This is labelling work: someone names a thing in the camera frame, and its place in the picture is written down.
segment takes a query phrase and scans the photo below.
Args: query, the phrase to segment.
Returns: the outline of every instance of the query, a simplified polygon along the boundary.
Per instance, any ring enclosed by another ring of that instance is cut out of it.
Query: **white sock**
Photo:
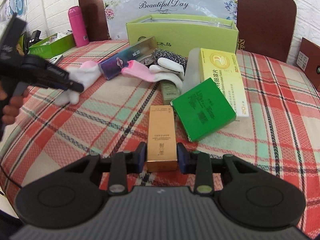
[[[94,61],[84,62],[80,68],[67,67],[66,70],[70,73],[71,80],[83,84],[84,91],[92,86],[101,75],[100,68]],[[79,102],[79,96],[80,93],[68,89],[55,99],[54,104],[56,106],[63,106],[67,103],[76,105]]]

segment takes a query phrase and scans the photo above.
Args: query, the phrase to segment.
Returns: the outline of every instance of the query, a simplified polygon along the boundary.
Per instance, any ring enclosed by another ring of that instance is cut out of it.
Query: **large green open box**
[[[159,49],[188,57],[205,48],[235,53],[239,31],[232,20],[181,14],[151,14],[128,22],[130,45],[154,36]]]
[[[76,46],[73,34],[69,34],[53,43],[42,45],[49,41],[50,37],[32,45],[29,48],[30,54],[38,55],[42,58],[52,58]]]

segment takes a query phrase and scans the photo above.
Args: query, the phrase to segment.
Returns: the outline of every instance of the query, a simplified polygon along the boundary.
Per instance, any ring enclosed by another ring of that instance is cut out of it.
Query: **orange circular logo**
[[[210,55],[210,61],[214,66],[220,69],[225,69],[230,66],[230,60],[223,53],[212,53]]]

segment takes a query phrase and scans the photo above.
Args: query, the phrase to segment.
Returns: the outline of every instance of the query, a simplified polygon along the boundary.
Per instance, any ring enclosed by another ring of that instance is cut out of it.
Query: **pink bottle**
[[[89,44],[87,31],[85,29],[81,8],[79,6],[71,7],[68,10],[69,21],[77,47]]]

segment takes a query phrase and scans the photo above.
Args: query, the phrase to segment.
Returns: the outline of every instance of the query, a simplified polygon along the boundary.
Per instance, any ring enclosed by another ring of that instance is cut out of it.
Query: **plaid tablecloth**
[[[100,61],[127,46],[100,41],[73,49],[61,66]],[[299,223],[310,237],[320,233],[320,97],[302,71],[277,60],[237,52],[250,117],[233,122],[198,143],[189,143],[177,120],[177,141],[216,157],[231,153],[297,186],[307,200]],[[25,185],[87,154],[104,157],[134,150],[148,136],[150,105],[161,105],[158,84],[118,76],[100,77],[75,106],[52,104],[60,91],[32,88],[17,123],[2,143],[2,165]],[[106,188],[104,175],[101,188]],[[194,175],[179,171],[129,176],[133,185],[190,185]],[[0,184],[13,203],[18,188],[3,174]],[[215,187],[221,188],[219,175]]]

